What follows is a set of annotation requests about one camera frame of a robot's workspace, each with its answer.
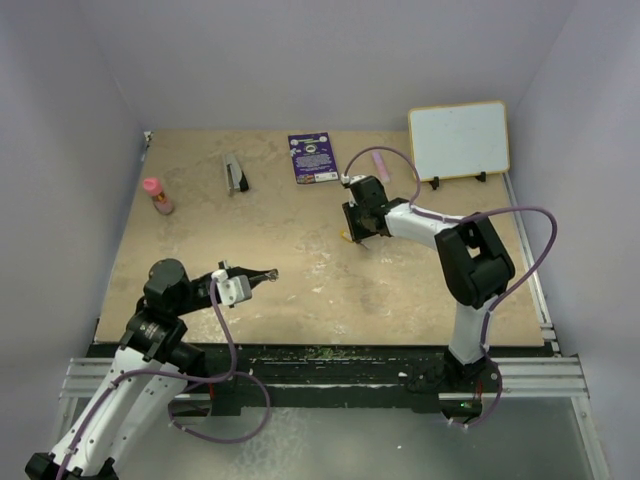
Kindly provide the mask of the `key with yellow tag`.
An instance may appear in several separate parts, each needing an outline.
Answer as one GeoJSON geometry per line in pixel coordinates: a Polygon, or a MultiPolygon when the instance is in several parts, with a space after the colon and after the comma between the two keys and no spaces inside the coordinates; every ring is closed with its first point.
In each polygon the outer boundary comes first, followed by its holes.
{"type": "Polygon", "coordinates": [[[362,240],[356,240],[353,235],[347,231],[347,230],[342,230],[340,232],[340,236],[343,240],[345,240],[346,242],[350,243],[350,244],[354,244],[357,246],[360,246],[362,248],[364,248],[365,250],[370,250],[370,247],[364,243],[362,240]]]}

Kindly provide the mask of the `purple printed card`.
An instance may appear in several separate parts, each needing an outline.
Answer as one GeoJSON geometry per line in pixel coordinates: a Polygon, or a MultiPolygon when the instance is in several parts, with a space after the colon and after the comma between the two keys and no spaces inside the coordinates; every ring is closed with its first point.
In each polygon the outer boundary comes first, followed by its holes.
{"type": "Polygon", "coordinates": [[[294,177],[298,185],[339,180],[328,132],[289,135],[287,140],[294,177]]]}

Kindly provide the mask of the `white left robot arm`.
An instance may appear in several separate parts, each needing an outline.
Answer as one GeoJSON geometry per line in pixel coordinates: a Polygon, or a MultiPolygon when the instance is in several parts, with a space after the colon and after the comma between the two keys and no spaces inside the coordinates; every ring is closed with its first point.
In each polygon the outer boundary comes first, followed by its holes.
{"type": "Polygon", "coordinates": [[[127,450],[182,392],[236,376],[237,348],[227,342],[228,370],[208,375],[205,352],[184,342],[184,315],[208,308],[216,314],[251,299],[254,288],[275,281],[275,269],[252,270],[221,262],[217,270],[189,278],[177,259],[149,270],[134,315],[108,372],[69,431],[25,466],[30,479],[115,479],[127,450]]]}

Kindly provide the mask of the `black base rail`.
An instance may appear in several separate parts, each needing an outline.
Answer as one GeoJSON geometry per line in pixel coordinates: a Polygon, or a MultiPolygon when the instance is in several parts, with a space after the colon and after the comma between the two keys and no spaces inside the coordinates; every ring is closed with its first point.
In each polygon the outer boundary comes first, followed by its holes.
{"type": "Polygon", "coordinates": [[[480,403],[502,387],[495,363],[461,378],[433,346],[244,344],[235,377],[192,387],[212,415],[245,407],[409,409],[477,417],[480,403]]]}

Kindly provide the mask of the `small whiteboard on stand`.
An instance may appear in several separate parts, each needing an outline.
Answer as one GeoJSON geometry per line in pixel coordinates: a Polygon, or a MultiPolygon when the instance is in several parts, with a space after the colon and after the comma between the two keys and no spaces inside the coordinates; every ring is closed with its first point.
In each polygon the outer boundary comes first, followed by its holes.
{"type": "Polygon", "coordinates": [[[500,100],[413,108],[408,126],[418,178],[434,189],[443,180],[484,182],[510,169],[507,107],[500,100]]]}

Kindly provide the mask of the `grey black stapler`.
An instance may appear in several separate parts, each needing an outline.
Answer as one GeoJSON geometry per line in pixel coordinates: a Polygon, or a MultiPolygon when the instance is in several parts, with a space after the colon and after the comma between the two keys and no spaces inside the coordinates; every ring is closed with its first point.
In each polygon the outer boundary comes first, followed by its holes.
{"type": "Polygon", "coordinates": [[[249,182],[236,156],[233,153],[225,154],[223,165],[229,195],[247,192],[250,189],[249,182]]]}

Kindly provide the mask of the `pink capped small bottle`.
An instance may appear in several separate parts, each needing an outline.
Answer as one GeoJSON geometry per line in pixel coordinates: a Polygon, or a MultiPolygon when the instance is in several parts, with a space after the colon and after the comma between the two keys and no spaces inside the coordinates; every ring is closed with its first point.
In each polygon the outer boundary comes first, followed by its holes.
{"type": "Polygon", "coordinates": [[[142,181],[145,193],[152,201],[154,208],[162,215],[169,215],[173,212],[174,206],[167,196],[161,181],[156,177],[147,177],[142,181]]]}

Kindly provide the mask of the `pink eraser stick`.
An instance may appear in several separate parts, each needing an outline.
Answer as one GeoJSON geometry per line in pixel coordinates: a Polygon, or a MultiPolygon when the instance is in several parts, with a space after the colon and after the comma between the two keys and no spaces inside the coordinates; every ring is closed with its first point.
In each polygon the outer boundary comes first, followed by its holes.
{"type": "Polygon", "coordinates": [[[375,165],[375,167],[377,169],[378,176],[379,176],[381,182],[382,183],[389,183],[390,182],[390,175],[389,175],[389,172],[388,172],[388,169],[386,167],[386,164],[385,164],[385,161],[383,159],[382,154],[379,151],[374,150],[372,152],[371,156],[372,156],[373,163],[374,163],[374,165],[375,165]]]}

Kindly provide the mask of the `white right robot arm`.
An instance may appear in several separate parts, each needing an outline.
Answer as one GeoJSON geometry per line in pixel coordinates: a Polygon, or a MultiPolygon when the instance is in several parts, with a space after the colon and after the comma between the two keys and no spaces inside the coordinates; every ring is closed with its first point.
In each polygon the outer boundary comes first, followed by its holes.
{"type": "Polygon", "coordinates": [[[491,221],[445,217],[420,210],[406,199],[390,200],[374,176],[344,175],[341,184],[349,191],[342,209],[353,242],[396,237],[437,252],[445,284],[456,301],[444,376],[452,389],[469,390],[486,364],[490,306],[515,276],[514,263],[491,221]]]}

